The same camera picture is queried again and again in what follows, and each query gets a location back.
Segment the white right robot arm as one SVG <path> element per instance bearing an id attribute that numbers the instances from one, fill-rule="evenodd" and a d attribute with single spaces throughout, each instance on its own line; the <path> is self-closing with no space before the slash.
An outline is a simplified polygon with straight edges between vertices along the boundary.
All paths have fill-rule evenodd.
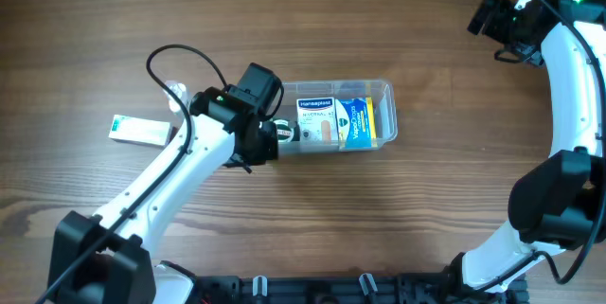
<path id="1" fill-rule="evenodd" d="M 605 238 L 605 1 L 483 0 L 468 29 L 500 44 L 497 61 L 547 70 L 552 143 L 515 183 L 507 220 L 428 277 L 442 303 L 503 300 L 527 270 L 573 251 L 553 276 L 566 284 Z"/>

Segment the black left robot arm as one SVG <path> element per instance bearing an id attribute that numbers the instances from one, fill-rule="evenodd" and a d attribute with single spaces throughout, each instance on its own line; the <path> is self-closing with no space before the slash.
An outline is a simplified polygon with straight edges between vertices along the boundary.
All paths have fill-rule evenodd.
<path id="1" fill-rule="evenodd" d="M 190 303 L 196 277 L 152 254 L 191 193 L 221 167 L 250 169 L 277 157 L 268 110 L 281 80 L 252 63 L 224 90 L 210 87 L 183 108 L 178 135 L 118 196 L 91 216 L 69 212 L 53 240 L 48 287 L 53 303 Z"/>

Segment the white Hansaplast plaster box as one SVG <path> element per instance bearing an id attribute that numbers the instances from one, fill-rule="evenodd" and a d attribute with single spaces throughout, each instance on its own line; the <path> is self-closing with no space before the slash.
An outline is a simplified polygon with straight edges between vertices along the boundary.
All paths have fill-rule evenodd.
<path id="1" fill-rule="evenodd" d="M 300 98 L 296 107 L 302 141 L 324 144 L 338 141 L 334 98 Z"/>

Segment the white green medicine box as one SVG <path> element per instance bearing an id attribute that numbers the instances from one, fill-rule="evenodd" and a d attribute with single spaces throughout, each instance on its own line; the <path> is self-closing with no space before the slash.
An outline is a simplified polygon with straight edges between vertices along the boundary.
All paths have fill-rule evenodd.
<path id="1" fill-rule="evenodd" d="M 171 132 L 172 125 L 169 122 L 114 115 L 108 137 L 120 142 L 165 147 Z"/>

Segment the blue yellow VapoDrops packet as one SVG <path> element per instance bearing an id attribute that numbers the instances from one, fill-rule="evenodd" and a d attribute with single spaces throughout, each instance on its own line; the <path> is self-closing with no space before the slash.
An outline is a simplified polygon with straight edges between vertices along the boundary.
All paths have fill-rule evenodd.
<path id="1" fill-rule="evenodd" d="M 337 99 L 335 110 L 341 150 L 368 150 L 377 147 L 371 97 Z"/>

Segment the white dropper bottle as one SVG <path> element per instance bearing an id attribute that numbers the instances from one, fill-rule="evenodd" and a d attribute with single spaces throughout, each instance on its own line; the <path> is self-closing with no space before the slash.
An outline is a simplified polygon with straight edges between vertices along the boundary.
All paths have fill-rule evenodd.
<path id="1" fill-rule="evenodd" d="M 190 103 L 190 95 L 187 90 L 187 87 L 183 83 L 176 80 L 167 80 L 166 86 L 174 94 L 174 96 L 171 96 L 168 92 L 165 92 L 168 98 L 169 109 L 179 118 L 184 118 L 184 111 L 181 109 L 179 102 L 175 99 L 178 98 L 180 102 L 186 108 L 188 108 L 188 105 Z"/>

